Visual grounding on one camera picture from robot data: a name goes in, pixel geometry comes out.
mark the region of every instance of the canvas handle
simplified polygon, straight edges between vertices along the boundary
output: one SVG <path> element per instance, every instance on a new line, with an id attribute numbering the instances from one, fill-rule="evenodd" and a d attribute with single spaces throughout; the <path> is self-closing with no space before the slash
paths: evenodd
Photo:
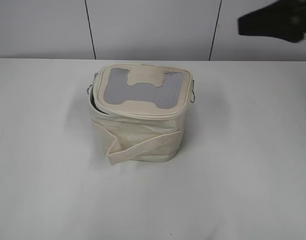
<path id="1" fill-rule="evenodd" d="M 105 137 L 106 144 L 108 145 L 108 151 L 106 152 L 106 155 L 112 165 L 126 162 L 140 154 L 154 150 L 160 146 L 176 142 L 181 138 L 180 131 L 167 133 L 153 137 L 128 149 L 122 150 L 118 138 L 115 135 L 113 135 L 98 123 L 94 121 L 92 121 L 92 123 L 93 126 L 100 130 L 101 134 Z"/>

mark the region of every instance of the white tabletop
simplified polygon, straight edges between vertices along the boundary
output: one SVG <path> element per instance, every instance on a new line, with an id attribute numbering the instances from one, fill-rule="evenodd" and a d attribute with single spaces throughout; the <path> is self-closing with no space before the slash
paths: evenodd
<path id="1" fill-rule="evenodd" d="M 0 59 L 0 240 L 306 240 L 306 62 L 195 79 L 169 162 L 111 166 L 86 88 L 117 61 Z"/>

